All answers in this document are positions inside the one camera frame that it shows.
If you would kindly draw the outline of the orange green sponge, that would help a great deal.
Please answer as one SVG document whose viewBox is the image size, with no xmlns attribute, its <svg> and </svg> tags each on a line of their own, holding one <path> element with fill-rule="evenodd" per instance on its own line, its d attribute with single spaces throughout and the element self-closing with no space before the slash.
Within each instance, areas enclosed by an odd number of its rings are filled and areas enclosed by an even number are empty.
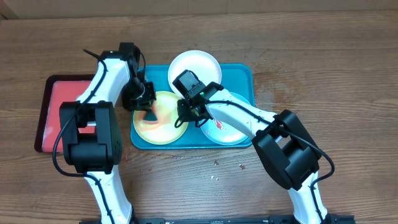
<svg viewBox="0 0 398 224">
<path fill-rule="evenodd" d="M 142 121 L 144 124 L 158 124 L 159 119 L 157 117 L 156 106 L 156 101 L 154 101 L 148 110 L 141 111 L 139 121 Z"/>
</svg>

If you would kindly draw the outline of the yellow-green plate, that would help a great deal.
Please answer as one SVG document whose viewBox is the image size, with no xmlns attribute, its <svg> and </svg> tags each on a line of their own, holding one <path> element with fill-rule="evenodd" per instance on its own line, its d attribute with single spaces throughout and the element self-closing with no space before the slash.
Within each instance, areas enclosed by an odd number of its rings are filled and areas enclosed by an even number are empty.
<svg viewBox="0 0 398 224">
<path fill-rule="evenodd" d="M 152 112 L 156 120 L 149 120 L 146 111 L 135 111 L 132 116 L 134 130 L 148 143 L 164 145 L 176 141 L 187 129 L 188 123 L 175 127 L 178 118 L 177 101 L 180 97 L 169 91 L 157 91 Z"/>
</svg>

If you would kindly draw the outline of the white plate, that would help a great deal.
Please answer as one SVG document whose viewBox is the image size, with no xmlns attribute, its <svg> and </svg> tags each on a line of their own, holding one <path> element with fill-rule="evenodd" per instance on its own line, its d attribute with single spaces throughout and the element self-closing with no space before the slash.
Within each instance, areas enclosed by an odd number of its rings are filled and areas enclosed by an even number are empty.
<svg viewBox="0 0 398 224">
<path fill-rule="evenodd" d="M 192 71 L 200 81 L 208 85 L 211 82 L 220 84 L 222 71 L 218 61 L 209 53 L 201 50 L 189 50 L 176 56 L 168 70 L 168 82 L 172 91 L 183 98 L 173 85 L 173 81 L 184 71 Z"/>
</svg>

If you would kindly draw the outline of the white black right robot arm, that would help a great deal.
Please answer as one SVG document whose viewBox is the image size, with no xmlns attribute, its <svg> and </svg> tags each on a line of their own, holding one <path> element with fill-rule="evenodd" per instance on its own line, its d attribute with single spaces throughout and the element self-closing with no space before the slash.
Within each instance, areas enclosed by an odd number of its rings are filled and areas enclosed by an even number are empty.
<svg viewBox="0 0 398 224">
<path fill-rule="evenodd" d="M 316 144 L 298 117 L 289 110 L 276 114 L 264 111 L 233 96 L 222 85 L 204 84 L 190 70 L 172 82 L 183 96 L 178 101 L 175 126 L 193 121 L 200 127 L 210 119 L 226 123 L 251 139 L 262 165 L 272 180 L 290 195 L 298 223 L 326 223 L 318 182 L 321 158 L 332 159 Z"/>
</svg>

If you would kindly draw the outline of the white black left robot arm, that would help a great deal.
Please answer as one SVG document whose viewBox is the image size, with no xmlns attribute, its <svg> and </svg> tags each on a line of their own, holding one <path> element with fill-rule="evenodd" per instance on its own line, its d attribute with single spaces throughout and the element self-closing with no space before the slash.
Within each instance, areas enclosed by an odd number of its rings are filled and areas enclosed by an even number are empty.
<svg viewBox="0 0 398 224">
<path fill-rule="evenodd" d="M 60 174 L 87 181 L 101 212 L 99 223 L 137 223 L 119 175 L 123 141 L 114 106 L 120 98 L 127 111 L 151 111 L 154 84 L 139 66 L 145 57 L 132 42 L 89 55 L 98 61 L 97 72 L 82 95 L 61 104 L 52 162 Z"/>
</svg>

